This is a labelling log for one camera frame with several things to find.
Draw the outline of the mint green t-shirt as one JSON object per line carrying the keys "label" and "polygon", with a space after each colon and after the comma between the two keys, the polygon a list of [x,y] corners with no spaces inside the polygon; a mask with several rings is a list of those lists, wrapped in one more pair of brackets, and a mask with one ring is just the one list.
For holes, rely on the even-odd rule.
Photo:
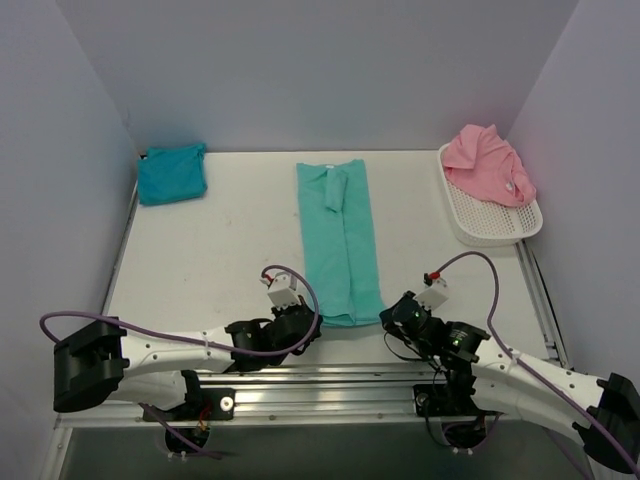
{"label": "mint green t-shirt", "polygon": [[364,327],[385,309],[365,162],[296,165],[305,278],[328,326]]}

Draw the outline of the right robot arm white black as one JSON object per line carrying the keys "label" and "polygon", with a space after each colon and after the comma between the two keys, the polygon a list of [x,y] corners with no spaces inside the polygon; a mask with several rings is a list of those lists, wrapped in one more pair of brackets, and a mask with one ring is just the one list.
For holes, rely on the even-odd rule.
{"label": "right robot arm white black", "polygon": [[559,433],[600,465],[623,474],[639,471],[639,392],[628,378],[580,374],[514,350],[464,322],[445,322],[416,295],[405,293],[383,310],[384,331],[440,368],[424,417],[505,414]]}

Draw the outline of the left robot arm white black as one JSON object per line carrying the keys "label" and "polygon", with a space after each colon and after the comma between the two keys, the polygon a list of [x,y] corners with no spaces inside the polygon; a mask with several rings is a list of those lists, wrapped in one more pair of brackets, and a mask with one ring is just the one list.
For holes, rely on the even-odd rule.
{"label": "left robot arm white black", "polygon": [[53,409],[75,413],[116,400],[190,419],[205,403],[199,371],[247,373],[278,366],[321,335],[317,307],[301,297],[274,307],[272,314],[179,334],[86,313],[88,325],[54,343]]}

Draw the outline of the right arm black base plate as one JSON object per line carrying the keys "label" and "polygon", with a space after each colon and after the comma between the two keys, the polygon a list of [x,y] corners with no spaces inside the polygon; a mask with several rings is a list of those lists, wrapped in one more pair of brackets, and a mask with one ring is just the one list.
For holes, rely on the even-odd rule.
{"label": "right arm black base plate", "polygon": [[412,389],[415,413],[422,418],[497,414],[497,411],[479,408],[469,395],[456,393],[445,384],[416,384]]}

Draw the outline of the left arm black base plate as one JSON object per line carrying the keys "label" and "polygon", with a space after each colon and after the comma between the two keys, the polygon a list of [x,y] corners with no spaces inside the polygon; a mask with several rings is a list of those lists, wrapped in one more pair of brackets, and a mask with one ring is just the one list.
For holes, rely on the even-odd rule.
{"label": "left arm black base plate", "polygon": [[230,421],[235,393],[232,388],[206,388],[187,393],[181,405],[165,410],[152,406],[151,411],[167,422]]}

